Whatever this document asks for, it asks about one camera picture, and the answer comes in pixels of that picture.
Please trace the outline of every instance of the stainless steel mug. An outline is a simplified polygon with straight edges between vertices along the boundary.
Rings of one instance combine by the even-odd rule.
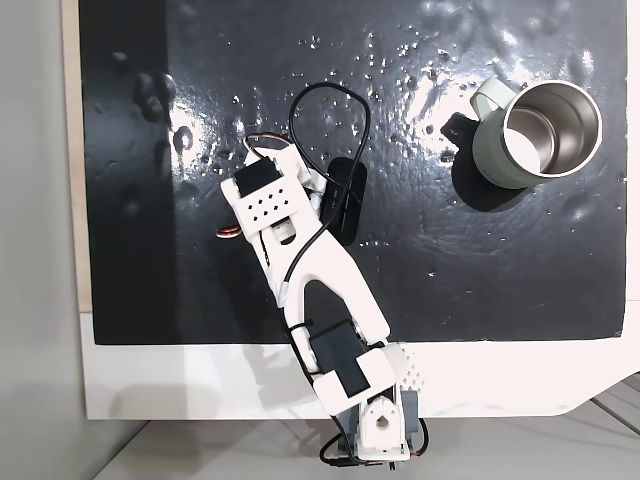
[[[497,78],[471,98],[480,119],[475,163],[503,188],[525,188],[577,172],[602,142],[600,109],[582,88],[547,81],[513,92]]]

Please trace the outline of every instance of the mug rim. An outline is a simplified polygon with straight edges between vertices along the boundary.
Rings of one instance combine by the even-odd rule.
[[[597,134],[596,142],[594,143],[593,148],[591,149],[591,153],[579,165],[575,166],[571,170],[567,170],[566,172],[562,172],[562,173],[542,173],[542,172],[534,173],[534,172],[531,172],[531,171],[525,169],[524,167],[522,167],[522,165],[520,165],[513,158],[513,155],[511,155],[511,152],[507,148],[507,141],[506,141],[506,138],[505,138],[505,130],[506,130],[506,125],[507,125],[508,119],[509,119],[509,117],[511,115],[511,112],[513,111],[513,107],[516,105],[516,103],[518,103],[518,100],[520,100],[526,93],[530,92],[534,88],[538,88],[538,87],[541,87],[541,86],[544,86],[544,85],[565,85],[567,87],[571,87],[571,88],[577,90],[578,92],[580,92],[589,101],[589,103],[591,104],[591,107],[593,108],[594,112],[596,113],[596,117],[597,117],[597,120],[598,120],[598,134]],[[505,115],[502,118],[502,124],[500,126],[500,142],[502,143],[502,148],[503,148],[504,152],[509,156],[509,159],[511,160],[511,163],[513,164],[513,166],[515,166],[521,172],[527,173],[529,175],[534,175],[535,177],[538,177],[538,178],[549,178],[549,179],[562,178],[562,177],[566,177],[568,175],[571,175],[571,174],[581,170],[582,168],[584,168],[584,166],[587,163],[589,163],[593,159],[593,157],[595,156],[596,152],[600,148],[600,144],[602,143],[602,129],[603,129],[602,128],[602,114],[600,112],[600,108],[598,107],[598,104],[593,99],[593,97],[589,94],[589,92],[587,92],[584,88],[580,87],[579,85],[576,85],[575,83],[567,82],[565,80],[545,80],[543,82],[536,83],[535,85],[531,85],[530,87],[527,87],[524,90],[522,90],[520,93],[518,93],[513,98],[513,100],[509,104],[509,106],[505,109]]]

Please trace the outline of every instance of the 3d printed robot arm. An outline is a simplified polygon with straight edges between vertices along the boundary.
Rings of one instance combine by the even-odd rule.
[[[341,415],[347,447],[355,445],[358,463],[408,460],[411,433],[418,430],[417,392],[401,392],[399,382],[411,369],[409,357],[402,345],[387,343],[389,325],[354,260],[324,231],[285,282],[294,257],[322,227],[317,200],[325,179],[307,169],[295,145],[273,158],[250,152],[245,163],[222,182],[222,191],[256,252],[320,402],[332,417]],[[351,315],[315,335],[304,321],[304,289],[312,280],[338,295]]]

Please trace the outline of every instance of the black mat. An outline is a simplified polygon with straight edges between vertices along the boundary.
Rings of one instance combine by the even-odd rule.
[[[242,164],[245,132],[286,133],[292,95],[325,77],[371,100],[349,252],[393,339],[620,335],[623,0],[81,0],[80,13],[97,343],[285,341],[252,249],[215,236],[234,220],[219,184]],[[141,73],[158,96],[144,112]],[[161,73],[177,83],[170,114]],[[525,191],[487,184],[470,157],[475,122],[454,114],[491,75],[584,86],[605,127],[594,161]],[[297,120],[326,165],[355,148],[363,117],[321,92]]]

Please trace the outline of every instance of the mug handle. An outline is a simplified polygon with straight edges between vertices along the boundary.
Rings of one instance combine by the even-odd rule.
[[[497,78],[485,81],[471,97],[471,106],[478,115],[480,122],[495,111],[493,104],[504,110],[516,97],[516,93]]]

